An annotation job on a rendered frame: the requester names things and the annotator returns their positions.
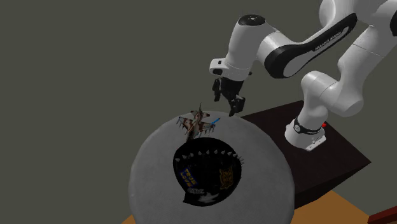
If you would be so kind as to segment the dark red wooden furniture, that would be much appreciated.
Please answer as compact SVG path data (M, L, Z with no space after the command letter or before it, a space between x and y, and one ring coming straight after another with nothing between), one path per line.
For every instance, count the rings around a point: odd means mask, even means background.
M368 224L397 224L397 206L368 217Z

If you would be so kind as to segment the dark robot stand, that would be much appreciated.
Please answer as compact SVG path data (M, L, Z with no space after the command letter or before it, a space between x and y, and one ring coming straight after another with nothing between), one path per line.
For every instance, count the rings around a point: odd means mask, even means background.
M268 134L284 154L295 182L295 208L314 202L336 186L356 174L371 161L326 124L326 141L306 151L287 142L287 124L300 112L303 101L296 101L267 109L242 118Z

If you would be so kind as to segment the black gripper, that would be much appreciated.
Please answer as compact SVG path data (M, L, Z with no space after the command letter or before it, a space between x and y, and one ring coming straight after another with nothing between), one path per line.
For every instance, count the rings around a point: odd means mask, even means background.
M233 81L226 77L217 78L213 83L214 102L218 102L221 95L230 100L229 116L240 113L244 109L246 98L238 95L243 83L243 81Z

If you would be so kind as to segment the camouflage toy fighter jet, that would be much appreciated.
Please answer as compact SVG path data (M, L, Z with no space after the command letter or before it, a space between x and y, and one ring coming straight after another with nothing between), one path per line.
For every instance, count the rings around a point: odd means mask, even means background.
M201 104L198 110L190 111L190 113L193 115L193 119L179 116L176 122L179 126L183 126L186 129L186 142L196 137L201 137L203 132L206 134L207 131L214 130L216 122L220 120L220 118L217 118L211 123L203 122L202 119L210 117L210 114L202 111Z

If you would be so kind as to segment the black studded cap with patches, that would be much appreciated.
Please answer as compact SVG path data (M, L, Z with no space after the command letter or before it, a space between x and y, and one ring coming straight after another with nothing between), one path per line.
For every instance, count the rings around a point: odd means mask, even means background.
M226 142L200 137L182 144L174 153L174 175L185 192L183 202L213 206L231 196L242 177L244 157Z

